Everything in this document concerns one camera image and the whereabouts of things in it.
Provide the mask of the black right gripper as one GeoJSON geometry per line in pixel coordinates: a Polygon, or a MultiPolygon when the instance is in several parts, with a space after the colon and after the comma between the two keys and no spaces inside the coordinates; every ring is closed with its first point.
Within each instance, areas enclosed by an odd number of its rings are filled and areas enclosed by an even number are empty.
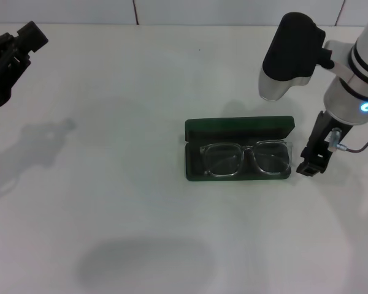
{"type": "Polygon", "coordinates": [[[309,140],[301,152],[303,161],[298,165],[296,172],[313,177],[318,173],[324,173],[329,163],[329,143],[326,140],[332,129],[341,130],[342,140],[351,130],[351,126],[333,118],[328,112],[321,111],[315,121],[309,140]]]}

